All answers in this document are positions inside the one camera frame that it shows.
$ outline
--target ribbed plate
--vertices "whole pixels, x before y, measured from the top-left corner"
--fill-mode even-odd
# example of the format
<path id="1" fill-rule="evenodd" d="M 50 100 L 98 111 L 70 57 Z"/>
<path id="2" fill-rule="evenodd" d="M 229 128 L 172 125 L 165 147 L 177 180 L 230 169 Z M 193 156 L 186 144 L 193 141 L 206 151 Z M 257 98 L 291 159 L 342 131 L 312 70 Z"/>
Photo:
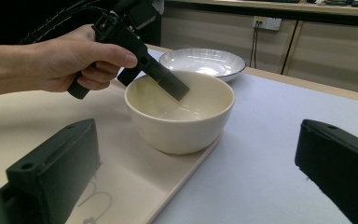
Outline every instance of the ribbed plate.
<path id="1" fill-rule="evenodd" d="M 238 76 L 246 63 L 239 56 L 217 49 L 178 49 L 161 55 L 159 62 L 173 71 L 189 71 L 227 82 Z"/>

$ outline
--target wall outlet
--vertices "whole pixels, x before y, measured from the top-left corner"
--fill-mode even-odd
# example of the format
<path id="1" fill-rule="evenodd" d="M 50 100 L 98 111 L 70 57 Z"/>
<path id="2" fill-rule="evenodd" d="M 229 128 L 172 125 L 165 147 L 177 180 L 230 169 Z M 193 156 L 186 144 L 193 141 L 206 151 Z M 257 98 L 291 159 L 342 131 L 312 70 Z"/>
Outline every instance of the wall outlet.
<path id="1" fill-rule="evenodd" d="M 281 21 L 282 19 L 279 18 L 255 16 L 252 26 L 256 27 L 258 24 L 259 29 L 278 31 L 281 26 Z"/>

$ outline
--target human hand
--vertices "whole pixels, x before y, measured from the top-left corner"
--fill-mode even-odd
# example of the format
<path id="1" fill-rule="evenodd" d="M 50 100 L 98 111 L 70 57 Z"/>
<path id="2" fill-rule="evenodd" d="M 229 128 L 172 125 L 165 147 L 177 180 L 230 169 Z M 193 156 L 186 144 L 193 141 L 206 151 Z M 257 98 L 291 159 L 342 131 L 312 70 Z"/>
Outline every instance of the human hand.
<path id="1" fill-rule="evenodd" d="M 77 82 L 89 90 L 107 88 L 121 67 L 132 68 L 136 57 L 127 49 L 97 43 L 91 25 L 45 42 L 30 45 L 35 51 L 32 63 L 40 90 L 66 91 L 81 71 Z"/>

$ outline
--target white tray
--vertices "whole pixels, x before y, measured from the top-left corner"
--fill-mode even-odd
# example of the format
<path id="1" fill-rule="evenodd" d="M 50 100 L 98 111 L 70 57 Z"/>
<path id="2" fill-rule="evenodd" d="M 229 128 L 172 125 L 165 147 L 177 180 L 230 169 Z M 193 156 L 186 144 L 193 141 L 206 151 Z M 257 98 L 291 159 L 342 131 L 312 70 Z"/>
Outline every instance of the white tray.
<path id="1" fill-rule="evenodd" d="M 202 151 L 185 156 L 159 152 L 134 130 L 123 95 L 124 88 L 113 81 L 108 89 L 91 91 L 84 100 L 42 91 L 0 96 L 0 187 L 7 182 L 9 165 L 64 126 L 95 119 L 103 165 L 77 205 L 86 202 L 76 206 L 67 223 L 98 218 L 105 208 L 99 224 L 150 223 L 220 137 Z M 88 199 L 93 191 L 96 194 Z"/>

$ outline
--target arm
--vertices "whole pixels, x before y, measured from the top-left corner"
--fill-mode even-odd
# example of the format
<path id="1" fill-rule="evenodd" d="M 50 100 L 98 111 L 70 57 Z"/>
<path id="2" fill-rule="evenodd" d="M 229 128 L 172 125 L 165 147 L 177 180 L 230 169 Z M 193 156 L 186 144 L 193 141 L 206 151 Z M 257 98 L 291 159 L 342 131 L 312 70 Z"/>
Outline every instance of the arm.
<path id="1" fill-rule="evenodd" d="M 0 94 L 15 91 L 66 91 L 76 76 L 89 90 L 109 86 L 120 67 L 134 67 L 135 56 L 111 44 L 94 42 L 90 25 L 49 41 L 0 46 Z"/>

